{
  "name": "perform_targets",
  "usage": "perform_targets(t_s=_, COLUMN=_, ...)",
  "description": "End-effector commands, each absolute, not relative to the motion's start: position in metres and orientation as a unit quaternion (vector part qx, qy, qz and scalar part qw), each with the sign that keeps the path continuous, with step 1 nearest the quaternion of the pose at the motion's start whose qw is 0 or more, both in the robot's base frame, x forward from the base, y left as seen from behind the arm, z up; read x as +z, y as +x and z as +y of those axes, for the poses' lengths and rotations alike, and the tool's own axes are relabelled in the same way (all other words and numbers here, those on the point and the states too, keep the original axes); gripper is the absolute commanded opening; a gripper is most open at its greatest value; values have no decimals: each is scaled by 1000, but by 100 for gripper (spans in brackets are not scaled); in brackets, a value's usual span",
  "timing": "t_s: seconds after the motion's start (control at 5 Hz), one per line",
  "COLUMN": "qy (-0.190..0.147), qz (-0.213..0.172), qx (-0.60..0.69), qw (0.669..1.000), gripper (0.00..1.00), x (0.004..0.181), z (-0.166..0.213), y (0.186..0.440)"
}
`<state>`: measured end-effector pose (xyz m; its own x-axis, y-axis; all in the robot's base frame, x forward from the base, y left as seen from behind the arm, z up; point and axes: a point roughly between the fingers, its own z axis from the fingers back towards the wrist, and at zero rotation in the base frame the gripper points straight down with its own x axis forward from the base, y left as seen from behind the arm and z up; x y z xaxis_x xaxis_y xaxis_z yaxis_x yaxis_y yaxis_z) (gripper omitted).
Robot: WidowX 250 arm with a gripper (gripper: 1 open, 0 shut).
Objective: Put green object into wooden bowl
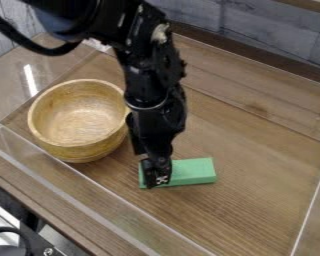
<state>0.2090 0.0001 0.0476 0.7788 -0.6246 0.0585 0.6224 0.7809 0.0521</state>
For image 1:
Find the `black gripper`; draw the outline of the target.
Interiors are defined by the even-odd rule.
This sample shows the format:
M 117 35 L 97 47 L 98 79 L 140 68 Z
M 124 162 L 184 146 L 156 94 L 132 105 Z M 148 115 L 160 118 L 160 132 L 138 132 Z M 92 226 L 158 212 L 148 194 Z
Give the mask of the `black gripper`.
M 180 84 L 153 109 L 136 110 L 125 118 L 133 152 L 141 160 L 142 184 L 148 189 L 166 185 L 172 176 L 172 141 L 185 129 L 186 97 Z

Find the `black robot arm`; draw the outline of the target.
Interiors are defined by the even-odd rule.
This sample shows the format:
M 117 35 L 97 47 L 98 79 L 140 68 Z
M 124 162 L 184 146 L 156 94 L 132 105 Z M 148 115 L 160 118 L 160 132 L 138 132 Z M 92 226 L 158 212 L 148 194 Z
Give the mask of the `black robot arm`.
M 180 81 L 186 63 L 173 43 L 166 14 L 146 0 L 18 0 L 31 7 L 45 31 L 64 42 L 38 45 L 0 15 L 0 32 L 45 56 L 62 56 L 86 39 L 113 48 L 125 78 L 126 125 L 144 185 L 172 180 L 172 142 L 185 129 L 186 97 Z

